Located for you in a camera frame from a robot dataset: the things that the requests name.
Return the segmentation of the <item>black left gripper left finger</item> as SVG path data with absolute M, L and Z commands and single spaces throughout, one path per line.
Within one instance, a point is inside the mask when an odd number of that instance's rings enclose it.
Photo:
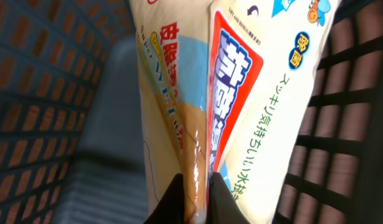
M 183 175 L 176 174 L 162 199 L 144 224 L 183 224 L 184 187 Z

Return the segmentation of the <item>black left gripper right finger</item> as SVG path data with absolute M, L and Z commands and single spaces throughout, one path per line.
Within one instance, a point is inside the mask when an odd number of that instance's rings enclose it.
M 209 207 L 207 209 L 208 224 L 249 224 L 242 215 L 225 181 L 218 172 L 210 178 Z

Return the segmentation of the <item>cream wet wipes pack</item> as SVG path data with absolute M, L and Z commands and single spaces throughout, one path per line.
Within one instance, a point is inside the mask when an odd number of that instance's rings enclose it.
M 133 0 L 148 207 L 183 177 L 205 223 L 222 176 L 250 223 L 274 219 L 339 0 Z

